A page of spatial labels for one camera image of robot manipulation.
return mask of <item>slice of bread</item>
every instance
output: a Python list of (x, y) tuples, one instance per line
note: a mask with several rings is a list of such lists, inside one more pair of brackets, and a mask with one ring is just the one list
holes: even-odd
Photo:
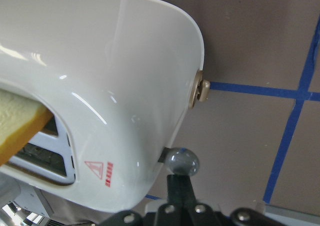
[(20, 151), (52, 117), (42, 103), (0, 89), (0, 165)]

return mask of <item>clear round lever knob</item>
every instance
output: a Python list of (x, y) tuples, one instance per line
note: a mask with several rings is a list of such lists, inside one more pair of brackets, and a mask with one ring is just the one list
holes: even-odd
[(193, 176), (200, 168), (198, 157), (186, 148), (172, 148), (167, 153), (164, 164), (176, 175)]

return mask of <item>red warning symbol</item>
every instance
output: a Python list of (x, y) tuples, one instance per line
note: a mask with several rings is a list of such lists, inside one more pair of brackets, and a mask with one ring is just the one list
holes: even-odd
[(86, 165), (91, 169), (94, 174), (102, 179), (103, 171), (104, 171), (104, 163), (103, 162), (89, 162), (84, 161)]

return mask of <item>toaster body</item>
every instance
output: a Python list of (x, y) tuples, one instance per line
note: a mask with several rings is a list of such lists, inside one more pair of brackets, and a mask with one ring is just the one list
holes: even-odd
[[(194, 20), (159, 0), (0, 0), (0, 8), (0, 88), (54, 114), (54, 130), (0, 171), (93, 209), (136, 205), (202, 70)], [(30, 159), (39, 151), (42, 162)]]

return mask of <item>transparent ball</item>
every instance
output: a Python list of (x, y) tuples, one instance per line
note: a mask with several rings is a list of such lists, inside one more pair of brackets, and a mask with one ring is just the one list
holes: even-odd
[(198, 157), (186, 148), (172, 148), (165, 157), (164, 164), (173, 174), (193, 176), (200, 168)]

